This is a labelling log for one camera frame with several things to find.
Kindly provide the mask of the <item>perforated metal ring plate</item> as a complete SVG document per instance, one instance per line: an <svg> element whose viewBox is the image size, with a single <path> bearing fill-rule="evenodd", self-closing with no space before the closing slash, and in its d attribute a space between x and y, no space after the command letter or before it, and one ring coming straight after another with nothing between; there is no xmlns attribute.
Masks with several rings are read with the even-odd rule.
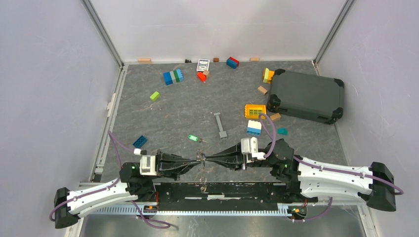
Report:
<svg viewBox="0 0 419 237"><path fill-rule="evenodd" d="M201 164L201 168L199 171L199 183L200 183L200 191L202 194L204 194L207 190L207 178L205 176L205 166L206 166L206 155L202 150L197 151L197 160Z"/></svg>

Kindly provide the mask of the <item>green key tag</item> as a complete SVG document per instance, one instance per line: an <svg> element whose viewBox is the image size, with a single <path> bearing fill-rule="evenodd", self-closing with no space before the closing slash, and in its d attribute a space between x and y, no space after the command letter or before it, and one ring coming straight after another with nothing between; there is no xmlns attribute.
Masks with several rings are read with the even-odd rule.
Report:
<svg viewBox="0 0 419 237"><path fill-rule="evenodd" d="M188 139L191 140L191 141L194 141L194 142L199 142L199 143L204 142L204 143L207 143L207 141L205 141L202 138L199 138L199 137L197 137L195 135L192 135L192 134L188 135Z"/></svg>

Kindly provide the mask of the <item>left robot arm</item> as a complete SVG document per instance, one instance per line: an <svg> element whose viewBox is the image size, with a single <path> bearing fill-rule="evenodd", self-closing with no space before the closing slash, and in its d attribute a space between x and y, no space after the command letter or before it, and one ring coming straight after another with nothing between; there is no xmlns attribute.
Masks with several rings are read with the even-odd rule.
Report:
<svg viewBox="0 0 419 237"><path fill-rule="evenodd" d="M54 198L54 209L50 220L56 229L76 224L79 219L101 208L122 202L155 202L159 191L154 180L171 178L177 180L204 158L186 159L181 156L162 153L148 155L146 151L134 149L139 162L125 162L119 171L119 177L102 185L88 189L70 191L60 188Z"/></svg>

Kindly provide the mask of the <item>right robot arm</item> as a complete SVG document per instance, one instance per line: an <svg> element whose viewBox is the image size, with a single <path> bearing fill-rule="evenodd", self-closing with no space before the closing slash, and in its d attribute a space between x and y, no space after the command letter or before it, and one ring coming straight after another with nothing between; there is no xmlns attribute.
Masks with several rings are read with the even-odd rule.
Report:
<svg viewBox="0 0 419 237"><path fill-rule="evenodd" d="M270 142L264 149L257 145L255 137L244 138L204 159L232 170L269 167L270 174L286 184L285 194L291 202L333 198L364 201L372 209L396 211L394 176L383 163L345 166L320 162L296 155L284 139Z"/></svg>

